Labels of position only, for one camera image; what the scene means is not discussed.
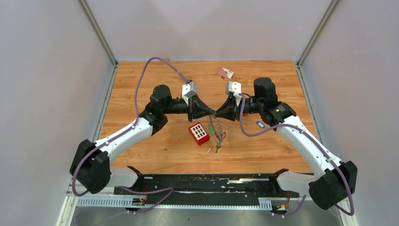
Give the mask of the large metal keyring with rings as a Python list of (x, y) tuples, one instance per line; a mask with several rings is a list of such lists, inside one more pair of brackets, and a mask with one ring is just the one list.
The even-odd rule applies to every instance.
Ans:
[(216, 143), (215, 153), (218, 153), (222, 147), (223, 139), (225, 138), (222, 122), (219, 118), (216, 118), (215, 115), (208, 116), (207, 120), (209, 132)]

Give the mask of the key with blue tag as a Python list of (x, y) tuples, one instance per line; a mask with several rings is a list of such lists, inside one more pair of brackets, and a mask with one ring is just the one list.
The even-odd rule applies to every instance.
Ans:
[(264, 128), (266, 127), (266, 126), (265, 126), (262, 122), (260, 122), (260, 121), (257, 121), (256, 124), (257, 124), (260, 128), (262, 128), (262, 129), (264, 129)]

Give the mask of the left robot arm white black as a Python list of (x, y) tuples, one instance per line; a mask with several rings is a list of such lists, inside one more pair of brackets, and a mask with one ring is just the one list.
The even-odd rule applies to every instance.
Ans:
[(72, 191), (76, 196), (96, 194), (106, 187), (126, 187), (140, 194), (144, 181), (129, 167), (111, 167), (111, 163), (139, 141), (155, 135), (168, 122), (167, 114), (187, 114), (188, 120), (215, 114), (197, 95), (194, 82), (183, 85), (181, 98), (172, 98), (167, 85), (153, 89), (145, 109), (130, 124), (114, 134), (91, 142), (80, 142), (70, 167)]

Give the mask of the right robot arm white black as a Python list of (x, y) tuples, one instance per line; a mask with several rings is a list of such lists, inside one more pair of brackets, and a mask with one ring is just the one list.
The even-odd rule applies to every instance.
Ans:
[[(295, 192), (309, 196), (323, 210), (335, 206), (343, 213), (353, 216), (358, 168), (352, 161), (342, 161), (319, 142), (302, 123), (296, 112), (287, 104), (278, 100), (275, 84), (270, 78), (254, 80), (255, 94), (246, 97), (241, 84), (229, 81), (226, 84), (227, 99), (216, 111), (216, 117), (239, 121), (240, 129), (248, 137), (256, 137), (268, 131), (282, 135), (306, 160), (312, 174), (294, 173), (281, 169), (271, 174), (269, 191), (274, 196), (285, 192)], [(269, 128), (250, 134), (243, 126), (243, 115), (260, 115)]]

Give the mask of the red window toy brick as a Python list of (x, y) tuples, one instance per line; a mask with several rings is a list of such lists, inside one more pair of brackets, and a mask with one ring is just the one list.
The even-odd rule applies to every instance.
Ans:
[(202, 145), (210, 140), (209, 134), (200, 122), (188, 128), (190, 134), (193, 136), (197, 145)]

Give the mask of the playing card box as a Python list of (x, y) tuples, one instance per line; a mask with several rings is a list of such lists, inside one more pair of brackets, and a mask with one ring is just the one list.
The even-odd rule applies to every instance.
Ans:
[(231, 81), (233, 76), (235, 75), (235, 72), (232, 70), (229, 70), (225, 67), (220, 67), (220, 69), (217, 71), (216, 75), (221, 79)]

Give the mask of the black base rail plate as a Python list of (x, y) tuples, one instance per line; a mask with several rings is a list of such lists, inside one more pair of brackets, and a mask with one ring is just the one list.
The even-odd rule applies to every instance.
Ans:
[(137, 192), (149, 192), (147, 204), (155, 204), (173, 193), (163, 205), (186, 206), (256, 206), (259, 198), (286, 202), (299, 198), (295, 192), (277, 191), (269, 181), (268, 173), (252, 174), (144, 174), (130, 188)]

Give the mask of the right aluminium frame post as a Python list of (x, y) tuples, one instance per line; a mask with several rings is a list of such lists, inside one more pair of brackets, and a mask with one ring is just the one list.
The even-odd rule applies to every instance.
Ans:
[(319, 36), (321, 35), (321, 33), (323, 32), (325, 26), (327, 25), (330, 17), (333, 15), (336, 7), (338, 6), (338, 4), (340, 3), (340, 0), (331, 0), (326, 11), (324, 12), (322, 18), (320, 19), (318, 25), (316, 26), (316, 29), (314, 30), (312, 36), (310, 37), (307, 45), (305, 46), (302, 54), (299, 57), (299, 60), (297, 61), (297, 66), (301, 67), (307, 56), (309, 55), (309, 53), (311, 52), (314, 44), (317, 42)]

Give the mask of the aluminium frame post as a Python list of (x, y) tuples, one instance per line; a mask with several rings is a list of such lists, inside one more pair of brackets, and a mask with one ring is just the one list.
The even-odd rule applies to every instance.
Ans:
[(115, 58), (103, 32), (101, 31), (101, 28), (88, 4), (88, 2), (86, 0), (77, 0), (77, 2), (79, 3), (80, 7), (82, 8), (83, 13), (85, 14), (93, 32), (95, 33), (97, 39), (99, 40), (102, 48), (104, 49), (107, 57), (109, 58), (110, 62), (112, 63), (112, 65), (114, 67), (116, 67), (118, 65), (118, 61)]
[(322, 18), (320, 19), (318, 25), (316, 26), (316, 29), (314, 30), (312, 36), (310, 37), (307, 45), (305, 46), (302, 54), (299, 57), (299, 60), (297, 61), (297, 66), (301, 67), (307, 56), (309, 55), (309, 53), (311, 52), (314, 44), (317, 42), (319, 36), (321, 35), (321, 33), (323, 32), (325, 26), (327, 25), (330, 17), (333, 15), (336, 7), (338, 6), (338, 4), (340, 3), (340, 0), (331, 0), (326, 11), (324, 12)]

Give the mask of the left aluminium frame post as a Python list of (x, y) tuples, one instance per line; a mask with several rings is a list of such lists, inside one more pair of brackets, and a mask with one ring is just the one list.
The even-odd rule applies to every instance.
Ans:
[(112, 65), (114, 67), (116, 67), (118, 65), (118, 61), (115, 58), (103, 32), (101, 31), (101, 28), (88, 4), (88, 2), (86, 0), (77, 0), (77, 2), (79, 3), (80, 7), (82, 8), (83, 13), (85, 14), (93, 32), (95, 33), (97, 39), (99, 40), (102, 48), (104, 49), (107, 57), (109, 58), (110, 62), (112, 63)]

